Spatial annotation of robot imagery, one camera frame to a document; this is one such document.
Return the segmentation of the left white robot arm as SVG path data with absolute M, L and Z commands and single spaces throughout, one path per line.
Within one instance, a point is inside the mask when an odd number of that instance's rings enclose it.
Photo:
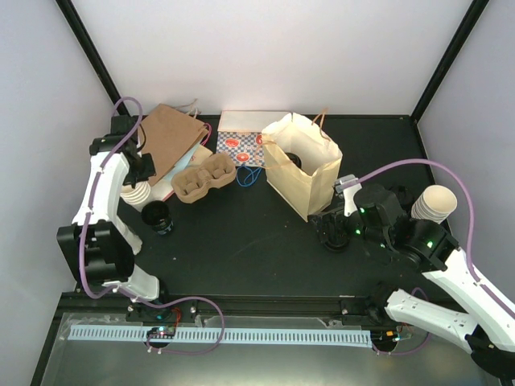
M 137 266 L 142 240 L 117 213 L 122 188 L 135 188 L 155 175 L 151 155 L 138 147 L 141 122 L 140 117 L 112 117 L 109 133 L 93 140 L 84 198 L 71 224 L 58 229 L 56 239 L 89 297 L 121 292 L 132 302 L 145 302 L 146 313 L 162 321 L 171 315 L 173 302 L 160 293 L 158 278 Z

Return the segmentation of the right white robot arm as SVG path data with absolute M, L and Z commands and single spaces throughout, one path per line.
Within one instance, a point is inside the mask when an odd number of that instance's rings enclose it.
M 387 251 L 462 308 L 450 310 L 380 284 L 365 305 L 368 319 L 421 328 L 463 349 L 490 375 L 512 380 L 514 304 L 468 261 L 459 242 L 440 224 L 409 217 L 398 197 L 380 185 L 349 187 L 342 196 L 344 204 L 308 217 L 322 245 L 342 251 L 357 238 Z

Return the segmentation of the cream paper bag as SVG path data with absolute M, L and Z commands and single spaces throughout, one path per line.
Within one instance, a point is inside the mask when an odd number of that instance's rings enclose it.
M 314 118 L 288 113 L 262 130 L 266 180 L 304 221 L 331 203 L 343 158 L 337 143 L 323 131 L 327 112 Z M 301 169 L 286 152 L 300 157 Z

